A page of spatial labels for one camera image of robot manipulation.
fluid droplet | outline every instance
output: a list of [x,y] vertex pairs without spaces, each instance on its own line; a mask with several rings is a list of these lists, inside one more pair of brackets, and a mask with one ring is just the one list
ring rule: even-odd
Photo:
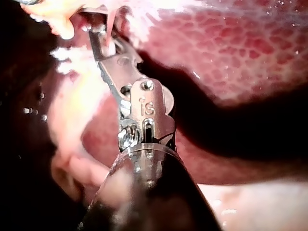
[[43,120],[44,122],[46,122],[46,121],[47,121],[47,115],[42,115],[42,120]]
[[33,112],[33,109],[32,108],[24,108],[24,113],[25,114],[31,114]]

metal pivot screw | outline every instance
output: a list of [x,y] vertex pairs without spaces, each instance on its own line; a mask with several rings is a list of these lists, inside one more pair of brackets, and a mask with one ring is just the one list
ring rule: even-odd
[[154,89],[154,83],[151,80],[147,80],[141,83],[141,90],[150,91]]
[[128,147],[133,147],[138,143],[139,132],[136,126],[127,126],[118,134],[119,149],[123,151]]

metal instrument jaw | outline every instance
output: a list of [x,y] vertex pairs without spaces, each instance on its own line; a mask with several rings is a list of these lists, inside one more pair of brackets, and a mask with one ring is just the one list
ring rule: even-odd
[[119,106],[119,149],[124,151],[138,143],[159,143],[175,150],[172,93],[158,80],[140,73],[137,64],[142,58],[120,37],[113,37],[116,54],[104,56],[101,30],[89,31],[94,59]]

